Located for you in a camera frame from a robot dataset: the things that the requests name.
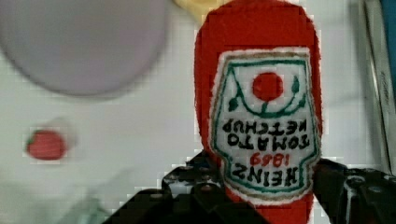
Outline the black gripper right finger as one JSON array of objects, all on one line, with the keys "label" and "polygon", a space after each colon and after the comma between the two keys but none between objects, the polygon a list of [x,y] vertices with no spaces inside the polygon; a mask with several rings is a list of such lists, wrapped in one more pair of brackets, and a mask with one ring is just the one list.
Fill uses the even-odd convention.
[{"label": "black gripper right finger", "polygon": [[332,224],[396,224],[396,177],[320,159],[313,191]]}]

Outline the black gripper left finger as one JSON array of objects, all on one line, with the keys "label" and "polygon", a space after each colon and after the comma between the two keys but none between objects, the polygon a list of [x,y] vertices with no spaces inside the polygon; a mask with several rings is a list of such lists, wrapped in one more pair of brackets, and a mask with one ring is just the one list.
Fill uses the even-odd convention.
[{"label": "black gripper left finger", "polygon": [[268,224],[248,203],[235,203],[206,153],[165,175],[158,189],[144,189],[103,224]]}]

